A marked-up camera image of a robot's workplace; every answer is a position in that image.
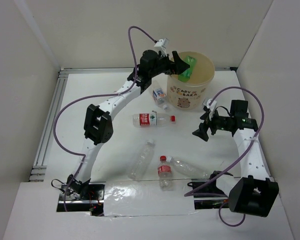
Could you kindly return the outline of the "green plastic bottle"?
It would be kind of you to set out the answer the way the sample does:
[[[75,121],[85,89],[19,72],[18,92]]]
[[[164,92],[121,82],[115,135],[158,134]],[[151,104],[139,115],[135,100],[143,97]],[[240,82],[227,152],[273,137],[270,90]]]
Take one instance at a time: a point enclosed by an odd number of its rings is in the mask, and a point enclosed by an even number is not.
[[[190,78],[193,74],[193,71],[197,64],[197,59],[192,56],[187,55],[183,61],[189,65],[189,68],[186,69],[182,74],[180,74],[178,76],[178,80],[180,82],[186,83],[190,80]]]

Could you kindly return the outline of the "blue orange label bottle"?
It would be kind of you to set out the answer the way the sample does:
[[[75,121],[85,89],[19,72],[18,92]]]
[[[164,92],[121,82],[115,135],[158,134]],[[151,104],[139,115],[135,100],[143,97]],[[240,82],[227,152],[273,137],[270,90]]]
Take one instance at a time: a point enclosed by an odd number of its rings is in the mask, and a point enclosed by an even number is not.
[[[165,110],[166,112],[169,111],[169,106],[168,106],[168,99],[167,95],[159,85],[159,83],[156,80],[152,81],[152,97],[155,102],[155,104]]]

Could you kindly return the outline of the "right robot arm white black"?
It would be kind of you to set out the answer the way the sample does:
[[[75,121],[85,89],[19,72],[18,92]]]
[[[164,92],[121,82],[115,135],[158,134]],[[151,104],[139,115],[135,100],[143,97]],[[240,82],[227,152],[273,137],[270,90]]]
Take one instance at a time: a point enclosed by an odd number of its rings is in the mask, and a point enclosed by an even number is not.
[[[209,139],[208,131],[230,132],[240,161],[240,179],[226,172],[209,182],[208,190],[213,196],[224,193],[228,197],[231,212],[267,217],[279,193],[279,185],[271,181],[264,165],[258,138],[258,124],[249,117],[246,100],[232,100],[228,116],[217,111],[217,102],[209,99],[203,107],[203,122],[193,135],[204,141]]]

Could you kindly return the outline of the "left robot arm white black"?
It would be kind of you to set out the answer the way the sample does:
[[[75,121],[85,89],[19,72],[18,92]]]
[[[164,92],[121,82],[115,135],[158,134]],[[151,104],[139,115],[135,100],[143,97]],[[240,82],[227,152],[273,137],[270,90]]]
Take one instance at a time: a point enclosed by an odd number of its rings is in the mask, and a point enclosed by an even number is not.
[[[87,197],[91,172],[97,155],[113,135],[113,120],[115,116],[132,100],[139,97],[152,83],[152,78],[160,75],[180,75],[190,68],[176,51],[172,52],[173,60],[160,51],[146,50],[139,64],[128,76],[127,81],[110,97],[99,105],[90,104],[84,119],[84,137],[82,159],[75,173],[68,176],[67,184],[71,194],[78,200]]]

